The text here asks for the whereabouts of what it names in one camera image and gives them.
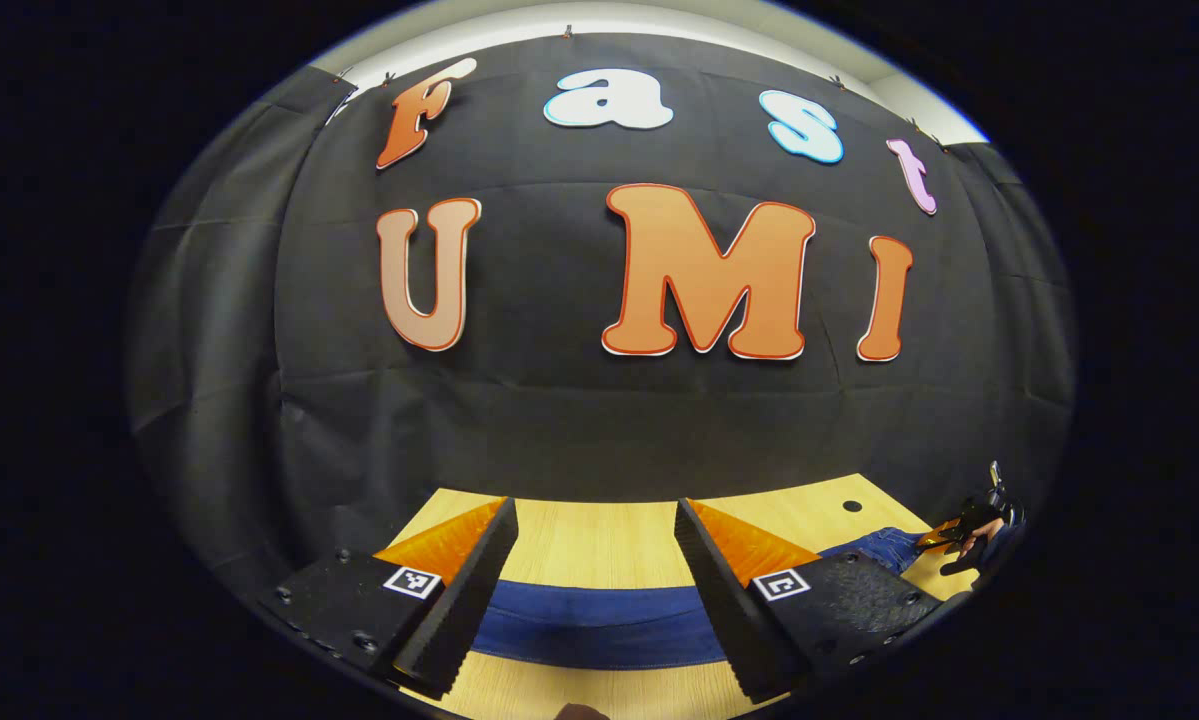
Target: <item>letter m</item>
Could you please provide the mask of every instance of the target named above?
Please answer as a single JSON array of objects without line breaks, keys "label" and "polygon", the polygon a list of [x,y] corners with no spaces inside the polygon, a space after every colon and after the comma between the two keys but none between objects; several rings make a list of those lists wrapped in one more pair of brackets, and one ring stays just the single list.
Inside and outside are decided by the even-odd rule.
[{"label": "letter m", "polygon": [[728,347],[741,357],[789,361],[805,351],[799,304],[805,249],[817,224],[803,210],[760,202],[721,254],[687,192],[664,184],[623,184],[608,206],[626,219],[626,286],[621,317],[603,333],[615,355],[664,355],[675,347],[665,323],[665,291],[692,347],[707,352],[746,297],[741,327]]}]

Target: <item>blue strip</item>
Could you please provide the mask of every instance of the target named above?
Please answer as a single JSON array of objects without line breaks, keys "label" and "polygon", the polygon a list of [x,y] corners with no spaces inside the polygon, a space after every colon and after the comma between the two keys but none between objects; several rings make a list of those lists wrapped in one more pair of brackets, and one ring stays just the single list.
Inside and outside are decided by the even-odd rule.
[{"label": "blue strip", "polygon": [[[884,528],[830,547],[856,547],[894,573],[918,552],[922,533]],[[500,580],[471,651],[584,670],[651,670],[724,660],[695,587],[559,588]]]}]

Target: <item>hand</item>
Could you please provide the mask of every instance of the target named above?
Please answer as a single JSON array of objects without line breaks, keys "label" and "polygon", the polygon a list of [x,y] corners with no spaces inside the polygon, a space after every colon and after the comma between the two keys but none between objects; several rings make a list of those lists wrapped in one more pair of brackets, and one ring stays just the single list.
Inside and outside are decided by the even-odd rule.
[{"label": "hand", "polygon": [[995,536],[1004,527],[1004,520],[996,518],[990,520],[988,524],[982,525],[982,527],[974,530],[974,533],[964,541],[964,547],[959,547],[959,559],[964,559],[968,551],[974,550],[974,544],[977,538],[986,536],[986,541],[992,541]]}]

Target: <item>pink letter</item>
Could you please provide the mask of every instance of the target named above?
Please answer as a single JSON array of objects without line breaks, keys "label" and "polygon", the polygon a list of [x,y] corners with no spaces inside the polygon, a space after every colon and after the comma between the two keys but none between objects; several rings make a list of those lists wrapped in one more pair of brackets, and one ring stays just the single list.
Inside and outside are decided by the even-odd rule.
[{"label": "pink letter", "polygon": [[924,213],[936,214],[936,198],[929,195],[927,188],[923,187],[923,176],[928,174],[928,170],[923,168],[923,161],[915,158],[915,153],[910,151],[910,146],[904,140],[890,140],[888,150],[900,161],[900,173],[905,174],[906,187],[910,188],[910,196],[914,196],[915,204]]}]

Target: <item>orange letter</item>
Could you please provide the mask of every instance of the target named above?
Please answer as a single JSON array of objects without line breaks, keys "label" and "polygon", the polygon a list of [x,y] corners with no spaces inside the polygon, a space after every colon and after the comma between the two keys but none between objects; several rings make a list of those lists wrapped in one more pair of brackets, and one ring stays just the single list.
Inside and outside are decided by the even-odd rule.
[{"label": "orange letter", "polygon": [[422,315],[408,292],[408,238],[417,229],[416,210],[393,210],[376,220],[381,240],[381,300],[385,316],[403,340],[430,351],[448,350],[466,325],[466,232],[483,214],[470,196],[444,200],[427,220],[435,231],[435,307]]},{"label": "orange letter", "polygon": [[466,77],[471,69],[475,69],[475,59],[466,58],[394,97],[394,120],[390,123],[390,135],[385,138],[385,150],[376,156],[376,169],[390,168],[424,145],[427,133],[421,129],[421,115],[424,114],[427,120],[439,117],[452,95],[448,79]]},{"label": "orange letter", "polygon": [[891,237],[870,238],[874,255],[874,309],[870,327],[856,343],[856,356],[887,363],[900,355],[900,303],[906,297],[906,270],[914,265],[909,247]]},{"label": "orange letter", "polygon": [[687,192],[664,184],[623,184],[608,206],[626,219],[626,289],[621,319],[603,333],[615,355],[664,355],[675,331],[664,322],[667,284],[692,347],[707,352],[746,300],[741,327],[728,347],[741,357],[789,361],[805,351],[799,332],[805,247],[817,224],[803,210],[760,202],[719,254]]}]

